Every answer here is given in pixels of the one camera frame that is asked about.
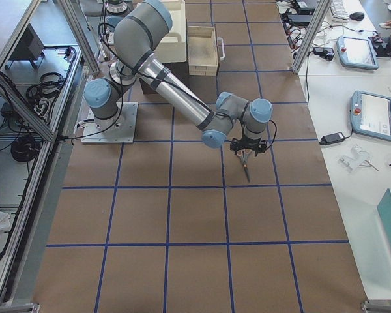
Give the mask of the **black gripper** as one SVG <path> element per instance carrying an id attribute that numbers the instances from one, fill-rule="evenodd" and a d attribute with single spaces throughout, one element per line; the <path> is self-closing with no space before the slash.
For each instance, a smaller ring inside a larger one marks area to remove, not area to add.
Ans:
<path id="1" fill-rule="evenodd" d="M 261 139 L 251 139 L 242 137 L 241 139 L 233 138 L 230 142 L 230 150 L 237 152 L 243 149 L 252 150 L 257 156 L 259 153 L 264 153 L 267 150 L 267 142 Z"/>

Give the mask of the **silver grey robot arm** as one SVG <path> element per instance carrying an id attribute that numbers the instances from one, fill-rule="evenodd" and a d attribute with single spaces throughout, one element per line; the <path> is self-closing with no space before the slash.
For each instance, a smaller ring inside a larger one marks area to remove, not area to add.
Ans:
<path id="1" fill-rule="evenodd" d="M 262 137 L 272 115 L 272 104 L 262 98 L 250 101 L 222 92 L 216 109 L 211 110 L 155 57 L 155 48 L 172 26 L 171 14 L 162 2 L 143 1 L 114 27 L 116 60 L 106 77 L 89 82 L 84 89 L 95 119 L 117 116 L 117 102 L 135 79 L 141 78 L 200 129 L 208 147 L 221 147 L 235 121 L 240 121 L 242 136 L 231 140 L 230 149 L 264 153 L 267 144 Z"/>

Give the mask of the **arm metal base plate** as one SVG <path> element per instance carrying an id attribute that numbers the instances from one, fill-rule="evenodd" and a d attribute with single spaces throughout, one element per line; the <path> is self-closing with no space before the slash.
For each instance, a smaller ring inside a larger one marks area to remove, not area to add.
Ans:
<path id="1" fill-rule="evenodd" d="M 85 123 L 81 142 L 84 144 L 115 144 L 134 142 L 136 118 L 138 114 L 137 102 L 117 103 L 120 112 L 108 120 L 94 117 L 89 109 L 87 118 L 91 122 Z"/>

